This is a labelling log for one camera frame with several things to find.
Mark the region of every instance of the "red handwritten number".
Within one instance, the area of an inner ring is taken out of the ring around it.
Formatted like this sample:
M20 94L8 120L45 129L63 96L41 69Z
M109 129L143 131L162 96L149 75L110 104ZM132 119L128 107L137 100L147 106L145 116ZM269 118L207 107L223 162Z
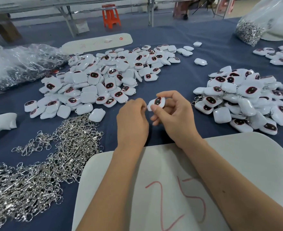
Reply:
M146 189L150 186L152 186L154 183L159 183L161 186L161 230L162 231L169 231L182 217L184 217L184 214L182 216L179 216L178 219L176 219L168 229L164 229L163 227L163 186L159 181L154 181L146 186Z
M183 194L186 198L200 199L200 200L202 201L202 204L203 204L203 216L202 216L201 221L199 221L198 223L204 222L204 221L205 221L205 215L206 215L206 206L205 206L205 201L204 201L204 199L201 198L201 197L198 197L198 196L188 196L188 195L184 194L178 176L177 176L177 179L178 179L178 184L179 184L180 190L181 190L182 194ZM183 180L183 181L189 181L189 180L193 180L193 179L194 179L194 178L188 178L188 179L185 179L185 180Z

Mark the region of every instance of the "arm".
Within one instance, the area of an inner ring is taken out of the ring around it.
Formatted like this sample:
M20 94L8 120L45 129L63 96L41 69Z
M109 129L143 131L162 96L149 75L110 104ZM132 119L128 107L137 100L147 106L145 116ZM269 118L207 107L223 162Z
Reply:
M189 157L211 191L232 230L283 230L283 207L259 190L223 159L198 134L191 104L176 91L162 109L151 105L153 125L160 122L171 139Z
M118 147L76 231L123 231L132 176L148 137L146 103L130 100L117 116Z

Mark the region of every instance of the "floor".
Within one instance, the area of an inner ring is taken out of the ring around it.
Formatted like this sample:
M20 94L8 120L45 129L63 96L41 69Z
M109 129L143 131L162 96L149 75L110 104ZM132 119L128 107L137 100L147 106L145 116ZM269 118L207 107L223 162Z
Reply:
M252 7L258 3L259 0L238 0L235 1L234 9L227 18L240 17L247 14ZM183 24L185 21L182 19L174 19L172 17L173 9L162 9L155 11L154 26L170 26ZM148 14L147 13L126 13L120 15L121 26L114 25L113 29L105 28L103 25L102 17L88 18L87 23L90 29L92 37L99 37L103 35L115 34L117 32L126 32L132 29L143 29L148 26ZM203 22L203 21L218 21L222 18L219 16L213 16L211 9L208 11L204 8L199 9L194 15L189 15L189 19L186 22ZM18 27L19 32L23 38L16 41L9 46L27 45L31 43L36 44L48 44L53 46L55 42L53 39L57 38L70 38L72 40L78 40L85 34L80 34L73 38L66 25L65 21L45 23L31 26Z

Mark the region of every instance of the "plastic bag of metal clasps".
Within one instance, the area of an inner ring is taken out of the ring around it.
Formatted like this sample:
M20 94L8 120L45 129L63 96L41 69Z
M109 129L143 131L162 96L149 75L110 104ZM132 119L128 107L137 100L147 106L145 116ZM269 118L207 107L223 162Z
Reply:
M261 0L240 19L235 34L251 46L260 38L283 40L283 0Z
M35 81L64 66L69 58L60 49L44 44L9 49L0 46L0 91Z

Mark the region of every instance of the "person's left hand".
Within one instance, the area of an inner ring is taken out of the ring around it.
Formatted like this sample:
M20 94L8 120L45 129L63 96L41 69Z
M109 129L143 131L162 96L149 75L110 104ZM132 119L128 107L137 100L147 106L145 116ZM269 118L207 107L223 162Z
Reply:
M118 147L131 147L138 151L144 147L149 123L145 116L147 104L142 98L129 100L117 115Z

